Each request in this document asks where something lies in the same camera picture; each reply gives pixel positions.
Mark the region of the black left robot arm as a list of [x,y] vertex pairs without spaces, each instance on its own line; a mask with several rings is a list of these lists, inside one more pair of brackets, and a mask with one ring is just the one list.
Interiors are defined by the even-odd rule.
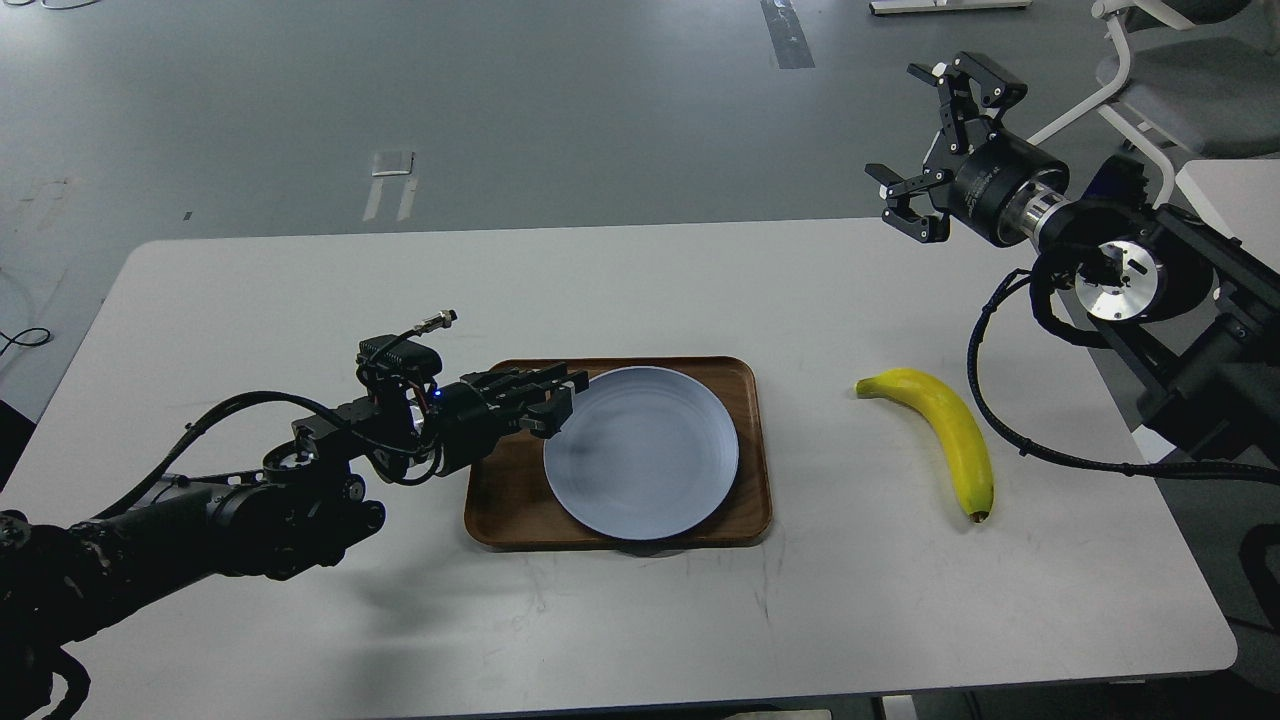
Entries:
[[[485,459],[507,436],[557,434],[588,389],[588,373],[553,363],[439,386],[442,360],[419,340],[456,318],[445,310],[399,334],[364,340],[355,360],[364,395],[338,407],[278,391],[219,402],[136,487],[87,520],[60,528],[4,511],[3,716],[73,717],[91,680],[67,644],[196,582],[284,582],[338,564],[387,520],[351,469],[355,459],[367,459],[387,483],[420,486]],[[172,473],[201,436],[264,404],[291,404],[308,416],[293,423],[291,441],[268,452],[261,468]]]

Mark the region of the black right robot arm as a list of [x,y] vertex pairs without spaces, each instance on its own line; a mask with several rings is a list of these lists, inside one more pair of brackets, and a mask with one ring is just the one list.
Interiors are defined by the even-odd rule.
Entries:
[[922,243],[960,222],[996,247],[1029,241],[1036,322],[1115,352],[1142,383],[1142,424],[1220,471],[1249,448],[1277,461],[1277,273],[1194,214],[1147,197],[1144,167],[1110,158],[1080,199],[1068,165],[1006,131],[1027,86],[979,53],[910,76],[938,95],[915,176],[865,170],[884,223]]

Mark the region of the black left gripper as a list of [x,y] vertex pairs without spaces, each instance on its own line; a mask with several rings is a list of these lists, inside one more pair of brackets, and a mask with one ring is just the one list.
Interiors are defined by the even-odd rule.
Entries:
[[430,395],[430,427],[436,441],[433,474],[447,477],[484,460],[500,437],[527,432],[549,439],[573,411],[589,374],[568,364],[504,366],[472,372]]

